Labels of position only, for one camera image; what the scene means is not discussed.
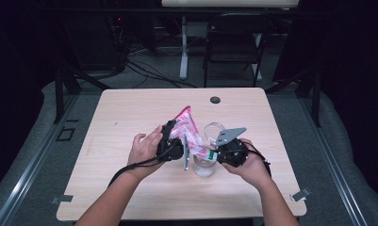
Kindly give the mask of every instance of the table top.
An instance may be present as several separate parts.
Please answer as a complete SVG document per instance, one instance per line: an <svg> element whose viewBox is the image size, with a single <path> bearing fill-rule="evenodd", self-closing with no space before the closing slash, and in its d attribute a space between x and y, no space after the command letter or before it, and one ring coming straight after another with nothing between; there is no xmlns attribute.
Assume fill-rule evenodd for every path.
<svg viewBox="0 0 378 226"><path fill-rule="evenodd" d="M210 98L221 98L212 104ZM246 127L250 139L271 162L272 178L295 216L306 212L304 201L289 195L300 191L283 140L263 89L109 89L103 92L76 160L62 202L59 220L78 220L107 189L112 176L127 162L133 137L151 133L187 105L199 133L212 122L226 129ZM217 163L208 178L195 174L192 156L167 162L142 181L122 219L191 219L261 217L257 190Z"/></svg>
<svg viewBox="0 0 378 226"><path fill-rule="evenodd" d="M163 7L296 8L299 0L162 0Z"/></svg>

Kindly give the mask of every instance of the hand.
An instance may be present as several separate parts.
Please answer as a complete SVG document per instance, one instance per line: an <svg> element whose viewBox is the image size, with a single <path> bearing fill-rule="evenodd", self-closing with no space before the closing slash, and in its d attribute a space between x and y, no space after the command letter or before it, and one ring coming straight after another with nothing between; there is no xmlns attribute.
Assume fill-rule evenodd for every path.
<svg viewBox="0 0 378 226"><path fill-rule="evenodd" d="M240 140L241 142L244 142L245 146L249 150L255 150L252 146L253 143L251 142L251 140L246 138L241 138ZM230 173L241 176L244 181L255 186L257 189L259 189L260 186L271 181L271 177L268 174L268 171L265 169L264 163L262 162L261 158L254 153L249 153L247 160L240 167L235 168L226 163L223 163L222 165Z"/></svg>
<svg viewBox="0 0 378 226"><path fill-rule="evenodd" d="M145 134L137 134L133 139L132 151L130 151L127 165L139 163L156 156L156 149L159 141L162 139L162 126L158 126L157 129L146 137ZM149 162L145 165L154 165L158 163L157 160ZM158 170L163 163L156 164L152 167L137 167L132 170L128 170L126 173L131 173L137 177L140 181Z"/></svg>

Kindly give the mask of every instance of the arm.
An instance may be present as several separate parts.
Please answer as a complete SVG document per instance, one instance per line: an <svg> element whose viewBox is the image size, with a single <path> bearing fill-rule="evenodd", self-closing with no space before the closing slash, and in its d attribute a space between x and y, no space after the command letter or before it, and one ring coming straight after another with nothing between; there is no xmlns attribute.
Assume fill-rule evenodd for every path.
<svg viewBox="0 0 378 226"><path fill-rule="evenodd" d="M156 148L162 139L161 130L162 127L158 126L147 137L144 134L135 136L127 165L145 161L156 155ZM139 183L161 165L162 163L152 167L135 168L122 173L75 225L118 225Z"/></svg>
<svg viewBox="0 0 378 226"><path fill-rule="evenodd" d="M249 150L254 149L247 144L251 143L250 140L242 138L241 141L246 143ZM229 172L241 176L244 181L259 191L265 225L299 225L259 156L250 153L248 159L238 168L225 163L223 166Z"/></svg>

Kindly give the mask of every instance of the table leg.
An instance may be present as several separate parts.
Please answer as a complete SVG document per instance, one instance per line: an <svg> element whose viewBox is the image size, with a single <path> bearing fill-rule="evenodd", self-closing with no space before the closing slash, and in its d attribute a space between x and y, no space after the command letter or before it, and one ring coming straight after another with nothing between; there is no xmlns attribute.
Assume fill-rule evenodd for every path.
<svg viewBox="0 0 378 226"><path fill-rule="evenodd" d="M259 45L260 41L261 41L261 35L260 34L255 34L255 43L256 43L256 45ZM257 64L252 64L251 65L251 68L253 69L254 76L255 76L255 72L256 72L256 67L258 67ZM256 81L257 82L262 81L262 75L261 75L261 71L260 70L258 72L258 77L256 78Z"/></svg>
<svg viewBox="0 0 378 226"><path fill-rule="evenodd" d="M189 55L188 55L188 37L187 37L187 24L186 24L186 17L182 17L182 62L180 63L180 79L187 79L188 78L188 63L189 63Z"/></svg>

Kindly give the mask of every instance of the pink plastic bag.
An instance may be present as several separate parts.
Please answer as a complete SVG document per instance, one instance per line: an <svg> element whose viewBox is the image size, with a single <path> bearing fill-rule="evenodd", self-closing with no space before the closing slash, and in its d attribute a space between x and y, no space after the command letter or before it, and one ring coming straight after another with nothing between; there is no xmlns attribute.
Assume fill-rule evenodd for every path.
<svg viewBox="0 0 378 226"><path fill-rule="evenodd" d="M211 152L208 148L203 146L198 129L191 117L191 107L186 106L175 118L176 125L171 131L170 138L179 137L184 142L184 135L186 135L189 143L189 151L199 157L209 160L215 160L217 155Z"/></svg>

